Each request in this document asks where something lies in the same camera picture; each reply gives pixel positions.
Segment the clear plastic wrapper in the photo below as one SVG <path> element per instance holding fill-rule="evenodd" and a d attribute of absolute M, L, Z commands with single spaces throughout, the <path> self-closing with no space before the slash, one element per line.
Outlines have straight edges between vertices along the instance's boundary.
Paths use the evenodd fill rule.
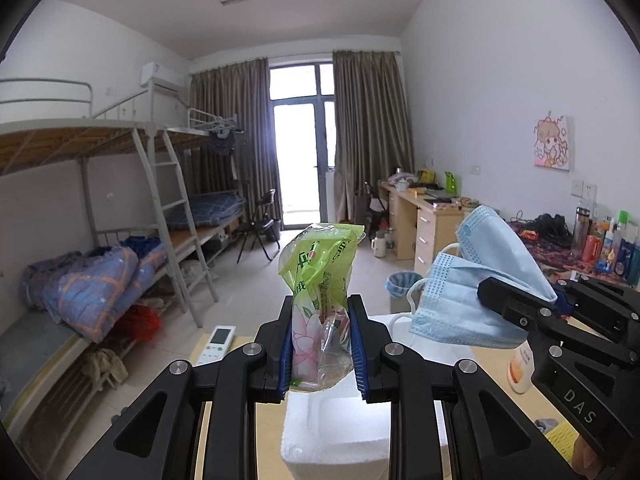
<path fill-rule="evenodd" d="M 278 272 L 293 292 L 291 386 L 314 392 L 352 369 L 347 287 L 364 227 L 312 224 L 283 249 Z"/>

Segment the surgical mask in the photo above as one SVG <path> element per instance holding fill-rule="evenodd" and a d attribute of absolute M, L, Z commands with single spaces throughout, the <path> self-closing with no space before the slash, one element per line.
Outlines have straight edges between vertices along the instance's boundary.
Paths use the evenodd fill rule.
<path fill-rule="evenodd" d="M 408 291 L 412 313 L 399 314 L 392 319 L 392 337 L 393 323 L 399 317 L 407 316 L 412 318 L 412 333 L 435 341 L 515 348 L 526 339 L 526 332 L 482 306 L 478 300 L 479 283 L 494 276 L 551 302 L 556 300 L 555 292 L 517 235 L 492 209 L 475 209 L 460 225 L 458 236 L 464 238 L 464 246 L 462 240 L 447 246 L 436 257 L 429 276 Z M 491 243 L 478 240 L 482 237 Z M 459 248 L 472 260 L 444 253 L 454 248 Z M 422 286 L 424 291 L 416 310 L 411 296 Z"/>

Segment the glass door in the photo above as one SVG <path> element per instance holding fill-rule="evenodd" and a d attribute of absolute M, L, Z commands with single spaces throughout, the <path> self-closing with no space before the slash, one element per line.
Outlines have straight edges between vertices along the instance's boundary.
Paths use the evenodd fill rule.
<path fill-rule="evenodd" d="M 327 203 L 327 181 L 335 160 L 333 70 L 331 63 L 271 69 L 285 228 L 326 222 L 328 207 L 333 208 Z"/>

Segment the brown curtain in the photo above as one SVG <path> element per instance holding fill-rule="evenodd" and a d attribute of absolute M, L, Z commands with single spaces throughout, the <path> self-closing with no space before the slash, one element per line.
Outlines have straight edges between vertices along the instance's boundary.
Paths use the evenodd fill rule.
<path fill-rule="evenodd" d="M 334 52 L 335 213 L 354 218 L 354 195 L 394 166 L 413 171 L 412 138 L 393 52 Z"/>
<path fill-rule="evenodd" d="M 249 211 L 270 189 L 276 190 L 274 214 L 282 218 L 276 137 L 269 98 L 270 72 L 266 58 L 223 66 L 194 74 L 191 106 L 223 117 L 238 116 L 238 125 L 250 139 L 240 150 L 239 179 L 246 183 Z M 194 193 L 235 189 L 228 156 L 219 156 L 207 146 L 193 150 L 191 174 Z"/>

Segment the blue trash bag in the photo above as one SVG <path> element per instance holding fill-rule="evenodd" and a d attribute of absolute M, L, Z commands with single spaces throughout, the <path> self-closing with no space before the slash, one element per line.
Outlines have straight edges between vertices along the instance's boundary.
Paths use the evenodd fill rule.
<path fill-rule="evenodd" d="M 392 298 L 404 298 L 411 286 L 421 279 L 422 276 L 417 272 L 404 270 L 403 272 L 396 272 L 389 276 L 386 279 L 385 288 Z"/>

